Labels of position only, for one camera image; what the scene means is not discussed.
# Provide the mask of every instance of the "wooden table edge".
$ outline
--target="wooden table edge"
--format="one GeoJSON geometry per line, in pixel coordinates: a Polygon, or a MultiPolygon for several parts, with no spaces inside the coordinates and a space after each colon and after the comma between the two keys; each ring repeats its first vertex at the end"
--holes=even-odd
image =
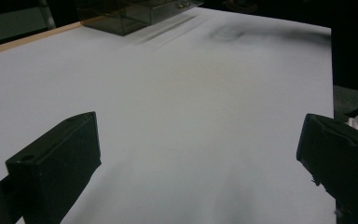
{"type": "Polygon", "coordinates": [[[68,30],[72,30],[72,29],[75,29],[80,26],[81,26],[81,23],[80,23],[80,21],[78,21],[78,22],[75,22],[75,23],[72,23],[69,25],[65,25],[63,27],[60,27],[60,28],[57,28],[54,30],[49,30],[49,31],[46,31],[46,32],[43,32],[43,33],[40,33],[37,35],[30,35],[30,36],[24,37],[22,39],[14,40],[14,41],[0,45],[0,52],[7,50],[7,49],[13,49],[13,48],[16,48],[21,45],[28,44],[28,43],[34,42],[36,40],[46,38],[51,35],[56,35],[56,34],[59,34],[59,33],[62,33],[62,32],[68,31],[68,30]]]}

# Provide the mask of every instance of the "white table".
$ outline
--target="white table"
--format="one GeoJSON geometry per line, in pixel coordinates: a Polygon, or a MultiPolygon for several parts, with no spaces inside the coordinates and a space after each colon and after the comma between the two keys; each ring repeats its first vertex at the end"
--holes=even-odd
{"type": "Polygon", "coordinates": [[[333,198],[296,161],[306,113],[333,115],[329,36],[195,8],[0,52],[0,179],[14,153],[96,111],[103,165],[62,223],[333,224],[333,198]]]}

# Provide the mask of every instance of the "transparent box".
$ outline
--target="transparent box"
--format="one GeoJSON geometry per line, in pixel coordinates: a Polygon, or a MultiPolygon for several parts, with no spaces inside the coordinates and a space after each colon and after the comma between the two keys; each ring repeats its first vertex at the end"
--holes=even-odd
{"type": "Polygon", "coordinates": [[[127,35],[202,4],[203,0],[76,0],[84,26],[127,35]]]}

